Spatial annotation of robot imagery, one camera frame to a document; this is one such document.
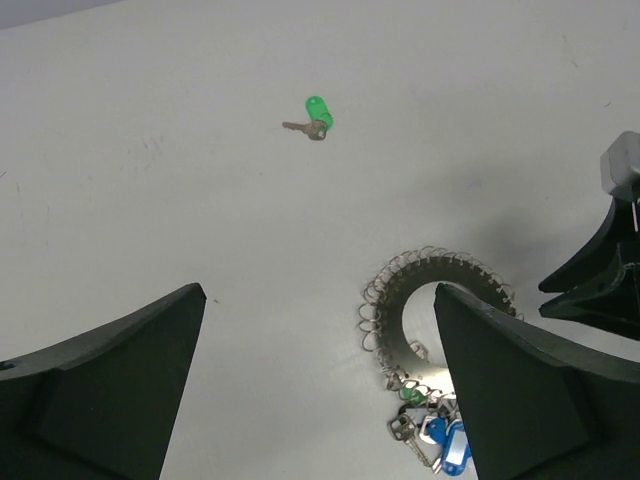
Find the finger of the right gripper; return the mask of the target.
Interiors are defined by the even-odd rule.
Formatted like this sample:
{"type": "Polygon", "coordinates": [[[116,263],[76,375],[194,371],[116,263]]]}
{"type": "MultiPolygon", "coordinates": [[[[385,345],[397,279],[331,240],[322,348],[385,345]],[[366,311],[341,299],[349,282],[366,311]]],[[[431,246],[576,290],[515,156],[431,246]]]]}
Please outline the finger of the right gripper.
{"type": "Polygon", "coordinates": [[[639,333],[639,213],[614,199],[593,237],[539,284],[556,296],[539,307],[544,318],[571,321],[616,335],[639,333]]]}

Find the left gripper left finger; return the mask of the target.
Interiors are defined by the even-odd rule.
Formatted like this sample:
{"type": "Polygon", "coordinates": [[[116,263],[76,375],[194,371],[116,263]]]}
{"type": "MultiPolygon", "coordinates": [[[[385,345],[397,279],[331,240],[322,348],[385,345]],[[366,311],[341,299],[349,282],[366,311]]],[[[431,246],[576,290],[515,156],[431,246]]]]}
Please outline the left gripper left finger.
{"type": "Polygon", "coordinates": [[[2,361],[2,478],[159,478],[206,301],[200,284],[187,284],[2,361]]]}

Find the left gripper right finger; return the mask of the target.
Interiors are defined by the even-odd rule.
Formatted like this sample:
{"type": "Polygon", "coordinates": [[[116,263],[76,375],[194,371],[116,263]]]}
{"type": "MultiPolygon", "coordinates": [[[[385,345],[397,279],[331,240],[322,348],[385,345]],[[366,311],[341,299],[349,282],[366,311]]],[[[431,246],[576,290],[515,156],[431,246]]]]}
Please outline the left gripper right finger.
{"type": "Polygon", "coordinates": [[[638,363],[453,285],[434,311],[479,478],[638,478],[638,363]]]}

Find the metal key organizer ring disc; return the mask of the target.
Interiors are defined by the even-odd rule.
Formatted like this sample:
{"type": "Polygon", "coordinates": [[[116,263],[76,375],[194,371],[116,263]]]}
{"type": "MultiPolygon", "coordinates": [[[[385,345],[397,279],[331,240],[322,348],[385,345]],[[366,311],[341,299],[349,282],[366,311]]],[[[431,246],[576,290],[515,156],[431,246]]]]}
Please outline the metal key organizer ring disc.
{"type": "Polygon", "coordinates": [[[454,390],[432,305],[440,284],[521,316],[511,286],[469,253],[427,246],[393,257],[364,288],[358,328],[386,388],[405,398],[412,390],[454,390]]]}

